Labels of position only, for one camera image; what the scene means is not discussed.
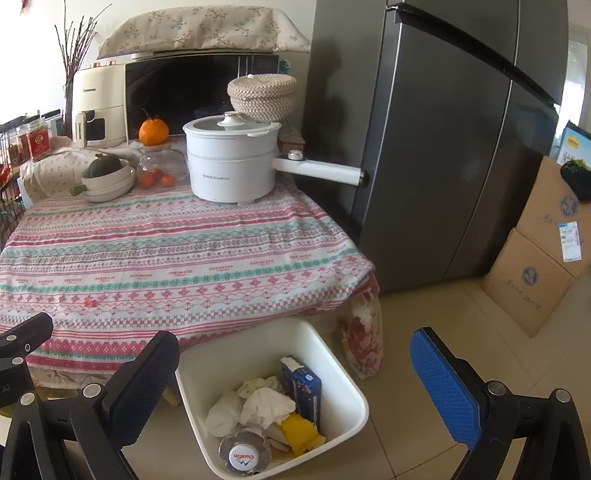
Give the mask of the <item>yellow sandwich wrapper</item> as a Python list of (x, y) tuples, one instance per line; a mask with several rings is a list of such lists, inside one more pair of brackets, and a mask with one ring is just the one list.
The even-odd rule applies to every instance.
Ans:
[(280, 431), (283, 432), (283, 436), (297, 457), (324, 445), (327, 440), (318, 433), (314, 423), (297, 413), (291, 413), (281, 422)]

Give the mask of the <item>white tissue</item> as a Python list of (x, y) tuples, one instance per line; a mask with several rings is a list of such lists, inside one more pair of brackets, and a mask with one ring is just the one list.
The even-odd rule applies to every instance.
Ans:
[(295, 410), (296, 403), (289, 396), (270, 388), (262, 388), (245, 400), (238, 423), (257, 425), (267, 429), (273, 423), (283, 422)]

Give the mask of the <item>white plastic bottle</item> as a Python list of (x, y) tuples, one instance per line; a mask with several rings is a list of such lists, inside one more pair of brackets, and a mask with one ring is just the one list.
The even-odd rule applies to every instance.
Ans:
[(243, 399), (235, 391), (222, 394), (208, 411), (205, 419), (207, 432), (216, 438), (228, 435), (238, 425), (242, 407)]

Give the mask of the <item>white trash bin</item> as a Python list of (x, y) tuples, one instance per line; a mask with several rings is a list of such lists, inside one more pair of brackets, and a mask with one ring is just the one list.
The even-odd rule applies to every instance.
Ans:
[(220, 479), (269, 479), (363, 430), (369, 405), (310, 323), (276, 320), (194, 346), (176, 370), (193, 435)]

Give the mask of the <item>floral plastic bag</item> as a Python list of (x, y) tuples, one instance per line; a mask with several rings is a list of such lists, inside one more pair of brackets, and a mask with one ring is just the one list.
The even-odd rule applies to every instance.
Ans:
[(379, 298), (366, 292), (346, 302), (339, 316), (346, 361), (361, 379), (376, 376), (383, 364), (383, 315)]

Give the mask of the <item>green jade spoon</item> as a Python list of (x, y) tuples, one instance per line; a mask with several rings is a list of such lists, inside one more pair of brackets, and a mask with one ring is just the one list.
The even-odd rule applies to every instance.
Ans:
[(78, 196), (83, 192), (87, 191), (87, 186), (84, 184), (78, 184), (70, 188), (69, 193), (71, 196)]

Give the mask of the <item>clear bottle with red-white cap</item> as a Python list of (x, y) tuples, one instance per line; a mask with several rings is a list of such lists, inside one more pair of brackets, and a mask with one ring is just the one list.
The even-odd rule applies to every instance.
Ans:
[(239, 425), (221, 439), (218, 455), (229, 472), (254, 475), (270, 466), (270, 442), (262, 427)]

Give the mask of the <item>floral cream cloth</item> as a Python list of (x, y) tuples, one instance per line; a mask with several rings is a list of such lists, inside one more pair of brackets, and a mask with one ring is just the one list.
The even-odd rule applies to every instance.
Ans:
[(64, 137), (58, 137), (56, 147), (47, 157), (20, 166), (19, 178), (28, 198), (35, 204), (78, 184), (82, 172), (96, 159), (97, 154), (114, 154), (136, 166), (141, 156), (140, 148), (139, 142), (101, 149), (77, 148), (65, 141)]

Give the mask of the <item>white stacked bowls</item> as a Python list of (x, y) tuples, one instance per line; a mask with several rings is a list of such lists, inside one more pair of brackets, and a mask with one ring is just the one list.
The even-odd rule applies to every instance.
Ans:
[(81, 175), (81, 184), (86, 190), (81, 196), (94, 203), (100, 203), (126, 194), (135, 183), (136, 171), (127, 160), (121, 159), (120, 165), (117, 171), (100, 177), (90, 177), (89, 168), (85, 169)]

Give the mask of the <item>blue carton box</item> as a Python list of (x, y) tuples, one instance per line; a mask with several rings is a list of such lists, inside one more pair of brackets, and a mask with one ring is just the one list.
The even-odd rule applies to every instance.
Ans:
[(295, 410), (321, 429), (322, 380), (294, 357), (280, 359), (283, 389), (295, 402)]

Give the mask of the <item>dark green squash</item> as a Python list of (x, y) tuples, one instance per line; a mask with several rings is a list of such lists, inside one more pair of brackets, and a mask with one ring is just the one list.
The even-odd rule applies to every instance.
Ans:
[(88, 178), (99, 178), (121, 169), (121, 161), (114, 154), (97, 154), (95, 160), (88, 166)]

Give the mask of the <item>patterned handmade tablecloth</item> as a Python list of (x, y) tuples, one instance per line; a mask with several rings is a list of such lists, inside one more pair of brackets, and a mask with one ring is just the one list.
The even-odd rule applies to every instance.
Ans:
[(339, 317), (379, 291), (372, 262), (284, 175), (249, 205), (186, 185), (101, 204), (58, 194), (25, 213), (1, 254), (2, 328), (52, 318), (29, 359), (49, 388), (105, 380), (160, 330), (186, 349), (277, 318)]

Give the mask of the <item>upper cardboard box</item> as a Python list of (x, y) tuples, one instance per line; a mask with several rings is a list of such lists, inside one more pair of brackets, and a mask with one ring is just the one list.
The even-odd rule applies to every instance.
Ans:
[(554, 159), (543, 158), (517, 230), (573, 277), (590, 265), (590, 205), (578, 200)]

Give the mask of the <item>small orange left in teapot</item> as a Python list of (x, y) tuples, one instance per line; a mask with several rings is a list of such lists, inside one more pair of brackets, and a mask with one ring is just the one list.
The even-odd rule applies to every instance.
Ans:
[(142, 172), (137, 176), (138, 184), (144, 188), (149, 189), (156, 183), (156, 178), (152, 172)]

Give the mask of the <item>small orange in teapot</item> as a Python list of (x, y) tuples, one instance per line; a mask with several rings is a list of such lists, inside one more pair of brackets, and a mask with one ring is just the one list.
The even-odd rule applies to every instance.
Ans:
[(138, 184), (144, 188), (149, 189), (156, 183), (156, 178), (152, 172), (142, 172), (137, 176)]
[(175, 185), (176, 179), (174, 176), (172, 175), (163, 175), (160, 180), (159, 183), (162, 187), (173, 187)]

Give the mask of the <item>red-labelled glass jar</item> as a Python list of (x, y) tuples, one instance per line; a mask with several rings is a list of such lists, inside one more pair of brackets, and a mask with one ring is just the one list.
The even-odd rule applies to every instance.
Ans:
[(33, 161), (39, 161), (51, 153), (49, 127), (43, 117), (37, 116), (27, 124), (27, 141)]

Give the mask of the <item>small orange right in teapot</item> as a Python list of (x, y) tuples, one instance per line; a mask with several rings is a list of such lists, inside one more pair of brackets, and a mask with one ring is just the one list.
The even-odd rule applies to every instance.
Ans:
[(174, 176), (172, 175), (163, 175), (160, 180), (159, 183), (162, 187), (173, 187), (175, 185), (176, 179)]

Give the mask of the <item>glass teapot with cork lid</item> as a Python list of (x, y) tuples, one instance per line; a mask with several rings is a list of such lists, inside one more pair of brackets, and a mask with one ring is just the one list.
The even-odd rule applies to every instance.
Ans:
[(162, 187), (159, 180), (163, 175), (174, 176), (176, 179), (174, 186), (187, 180), (188, 169), (185, 157), (179, 150), (173, 148), (170, 142), (155, 146), (143, 146), (140, 151), (136, 179), (142, 172), (152, 172), (156, 178), (153, 187)]

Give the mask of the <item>large orange on teapot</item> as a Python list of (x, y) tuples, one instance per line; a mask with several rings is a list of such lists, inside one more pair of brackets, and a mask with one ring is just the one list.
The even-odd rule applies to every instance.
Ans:
[(144, 146), (155, 146), (164, 143), (169, 136), (168, 125), (160, 118), (151, 117), (145, 112), (146, 119), (138, 130), (138, 140)]

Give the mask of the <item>black object on box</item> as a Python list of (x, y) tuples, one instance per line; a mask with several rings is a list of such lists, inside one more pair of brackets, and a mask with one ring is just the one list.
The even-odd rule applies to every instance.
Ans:
[(591, 170), (583, 160), (567, 161), (561, 166), (560, 174), (580, 202), (591, 202)]

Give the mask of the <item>cream air fryer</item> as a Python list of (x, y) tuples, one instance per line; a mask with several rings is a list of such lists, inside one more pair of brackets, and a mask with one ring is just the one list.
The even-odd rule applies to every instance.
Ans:
[(75, 74), (72, 134), (77, 147), (108, 148), (126, 140), (124, 87), (124, 64), (95, 63)]

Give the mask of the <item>white electric cooking pot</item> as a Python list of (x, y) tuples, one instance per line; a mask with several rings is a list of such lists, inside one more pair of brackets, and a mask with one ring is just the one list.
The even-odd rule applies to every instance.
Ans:
[(280, 155), (280, 127), (280, 122), (257, 122), (235, 111), (186, 123), (192, 193), (208, 202), (250, 203), (273, 191), (277, 172), (363, 184), (360, 168), (310, 160), (297, 149)]

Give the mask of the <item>blue printed box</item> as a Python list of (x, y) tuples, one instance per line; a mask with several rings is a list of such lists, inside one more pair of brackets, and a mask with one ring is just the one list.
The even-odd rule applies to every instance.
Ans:
[(580, 160), (591, 167), (591, 134), (569, 121), (563, 130), (557, 163)]

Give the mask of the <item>black microwave oven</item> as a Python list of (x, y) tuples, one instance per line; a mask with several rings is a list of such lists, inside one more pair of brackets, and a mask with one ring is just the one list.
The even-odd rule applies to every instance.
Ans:
[(182, 136), (187, 122), (231, 109), (231, 80), (279, 69), (280, 57), (266, 53), (170, 54), (132, 61), (125, 65), (127, 139), (137, 140), (150, 117), (163, 120), (171, 136)]

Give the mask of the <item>dried twigs in vase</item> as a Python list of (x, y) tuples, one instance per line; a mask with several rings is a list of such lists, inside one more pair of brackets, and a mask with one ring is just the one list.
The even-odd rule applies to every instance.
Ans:
[(72, 139), (73, 122), (73, 84), (74, 76), (80, 70), (82, 61), (88, 53), (93, 39), (96, 36), (96, 28), (100, 16), (111, 7), (111, 3), (105, 5), (96, 15), (82, 16), (78, 22), (68, 20), (67, 1), (63, 1), (62, 23), (55, 24), (57, 43), (64, 68), (64, 107), (62, 109), (63, 135)]

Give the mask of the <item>dark grey refrigerator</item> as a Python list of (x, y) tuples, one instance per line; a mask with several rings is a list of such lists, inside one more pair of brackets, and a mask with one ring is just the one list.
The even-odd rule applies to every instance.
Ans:
[(304, 184), (385, 291), (487, 273), (551, 151), (564, 1), (321, 1), (305, 151), (363, 171)]

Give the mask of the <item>woven rattan lidded basket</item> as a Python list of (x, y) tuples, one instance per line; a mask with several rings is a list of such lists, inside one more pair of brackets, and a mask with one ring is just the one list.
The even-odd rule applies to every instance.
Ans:
[(287, 74), (249, 74), (228, 83), (235, 112), (259, 122), (283, 121), (297, 104), (297, 79)]

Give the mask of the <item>floral microwave cover cloth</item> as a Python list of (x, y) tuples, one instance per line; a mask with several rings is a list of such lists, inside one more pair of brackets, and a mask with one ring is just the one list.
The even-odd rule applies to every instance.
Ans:
[(190, 6), (129, 18), (103, 41), (97, 57), (196, 50), (308, 53), (311, 42), (280, 9)]

